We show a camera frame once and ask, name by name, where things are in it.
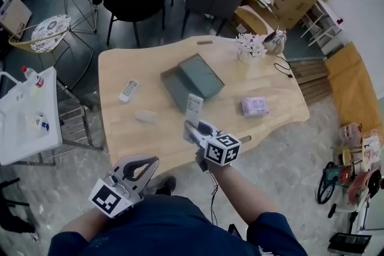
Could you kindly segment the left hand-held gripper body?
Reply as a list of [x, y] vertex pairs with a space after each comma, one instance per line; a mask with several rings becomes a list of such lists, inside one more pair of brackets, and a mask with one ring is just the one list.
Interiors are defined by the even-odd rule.
[[103, 179], [97, 180], [89, 201], [109, 218], [116, 218], [143, 200], [143, 174], [143, 168], [127, 174], [123, 168], [109, 170]]

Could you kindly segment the large white remote control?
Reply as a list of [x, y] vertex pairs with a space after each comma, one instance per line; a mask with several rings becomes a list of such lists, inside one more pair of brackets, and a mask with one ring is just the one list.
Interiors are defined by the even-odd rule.
[[186, 118], [186, 121], [189, 121], [192, 124], [192, 126], [194, 126], [195, 128], [199, 126], [202, 107], [203, 107], [203, 98], [198, 97], [195, 94], [188, 95], [185, 118]]

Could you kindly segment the dark grey box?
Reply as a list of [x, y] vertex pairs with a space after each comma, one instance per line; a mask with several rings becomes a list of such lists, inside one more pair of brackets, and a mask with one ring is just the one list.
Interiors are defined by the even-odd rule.
[[187, 110], [190, 94], [208, 100], [218, 94], [225, 85], [198, 53], [162, 72], [160, 79], [183, 114]]

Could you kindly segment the white remote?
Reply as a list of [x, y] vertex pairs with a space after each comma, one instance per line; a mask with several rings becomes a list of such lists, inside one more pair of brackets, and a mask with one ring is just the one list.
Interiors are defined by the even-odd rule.
[[118, 98], [121, 102], [127, 103], [132, 95], [134, 94], [135, 90], [137, 89], [139, 83], [135, 79], [130, 79], [130, 81], [125, 85], [125, 88], [121, 91]]

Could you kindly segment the person's right forearm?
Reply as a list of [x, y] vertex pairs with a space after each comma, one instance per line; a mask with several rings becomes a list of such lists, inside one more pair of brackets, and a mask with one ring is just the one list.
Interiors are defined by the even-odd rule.
[[247, 225], [251, 225], [263, 213], [277, 213], [274, 203], [237, 169], [231, 165], [219, 166], [211, 162], [207, 162], [207, 165], [231, 205]]

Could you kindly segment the person's left forearm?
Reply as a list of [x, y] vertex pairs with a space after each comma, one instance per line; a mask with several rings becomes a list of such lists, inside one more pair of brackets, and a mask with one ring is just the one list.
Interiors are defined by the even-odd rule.
[[60, 232], [74, 232], [80, 234], [87, 242], [100, 234], [111, 219], [99, 209], [93, 208], [83, 215], [66, 224]]

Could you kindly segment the light wooden table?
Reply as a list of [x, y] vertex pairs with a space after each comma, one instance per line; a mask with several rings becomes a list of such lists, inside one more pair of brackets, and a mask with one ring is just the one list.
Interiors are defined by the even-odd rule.
[[[196, 147], [182, 137], [184, 115], [160, 79], [160, 74], [198, 53], [225, 83], [219, 94], [203, 104], [202, 118], [242, 140], [241, 150], [256, 147], [268, 134], [292, 122], [303, 122], [309, 111], [295, 79], [265, 56], [252, 64], [238, 59], [235, 40], [212, 35], [190, 37], [147, 49], [112, 49], [98, 57], [98, 79], [103, 126], [110, 160], [146, 153], [159, 157], [158, 174], [194, 161]], [[139, 83], [127, 103], [118, 96], [125, 85]], [[265, 97], [269, 113], [245, 117], [241, 99]], [[157, 123], [138, 121], [134, 113], [157, 113]]]

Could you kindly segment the white oval case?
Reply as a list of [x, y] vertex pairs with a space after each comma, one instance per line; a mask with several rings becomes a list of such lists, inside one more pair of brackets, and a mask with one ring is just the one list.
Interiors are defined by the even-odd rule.
[[150, 110], [145, 110], [145, 109], [136, 110], [134, 113], [134, 116], [138, 121], [141, 121], [141, 122], [150, 123], [150, 124], [157, 123], [157, 113]]

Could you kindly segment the purple tissue packet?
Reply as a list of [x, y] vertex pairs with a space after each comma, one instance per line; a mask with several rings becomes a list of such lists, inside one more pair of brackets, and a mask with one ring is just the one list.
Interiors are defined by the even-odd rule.
[[247, 97], [241, 99], [242, 113], [247, 117], [264, 116], [269, 113], [265, 97]]

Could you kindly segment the person's blue shirt torso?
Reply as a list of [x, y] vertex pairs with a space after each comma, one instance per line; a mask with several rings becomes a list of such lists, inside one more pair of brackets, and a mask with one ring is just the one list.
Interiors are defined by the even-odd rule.
[[150, 195], [87, 242], [75, 232], [51, 239], [47, 256], [307, 256], [280, 213], [261, 214], [242, 239], [213, 225], [189, 199]]

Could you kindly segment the white flowers in vase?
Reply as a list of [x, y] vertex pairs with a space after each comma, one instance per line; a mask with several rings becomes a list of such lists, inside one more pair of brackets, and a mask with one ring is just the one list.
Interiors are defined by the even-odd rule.
[[266, 35], [251, 33], [239, 34], [235, 41], [238, 46], [238, 59], [244, 64], [252, 64], [256, 59], [266, 55], [266, 48], [263, 44]]

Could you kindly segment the teal children's bicycle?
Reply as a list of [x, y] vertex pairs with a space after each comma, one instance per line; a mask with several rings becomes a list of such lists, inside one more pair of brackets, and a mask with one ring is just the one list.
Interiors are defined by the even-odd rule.
[[352, 169], [350, 166], [336, 165], [334, 162], [327, 163], [317, 190], [317, 203], [327, 203], [336, 186], [347, 188], [350, 185], [351, 177]]

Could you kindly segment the white plastic table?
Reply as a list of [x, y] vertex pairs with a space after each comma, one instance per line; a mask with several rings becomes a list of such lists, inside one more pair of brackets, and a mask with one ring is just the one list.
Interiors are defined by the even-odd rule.
[[[23, 83], [8, 73], [5, 77], [16, 82], [0, 98], [0, 164], [9, 165], [62, 145], [56, 91], [56, 70], [42, 71], [44, 85], [29, 91]], [[49, 124], [46, 131], [41, 123]]]

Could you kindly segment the pink children's ride-on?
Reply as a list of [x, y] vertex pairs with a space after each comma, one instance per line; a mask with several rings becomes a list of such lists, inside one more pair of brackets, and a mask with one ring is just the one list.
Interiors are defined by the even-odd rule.
[[359, 212], [380, 190], [384, 191], [384, 177], [380, 166], [359, 174], [348, 189], [350, 211]]

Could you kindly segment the black screen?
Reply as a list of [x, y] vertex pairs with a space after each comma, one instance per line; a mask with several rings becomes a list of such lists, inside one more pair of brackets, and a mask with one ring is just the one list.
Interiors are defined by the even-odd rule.
[[343, 256], [362, 256], [371, 240], [371, 235], [336, 233], [330, 240], [328, 251]]

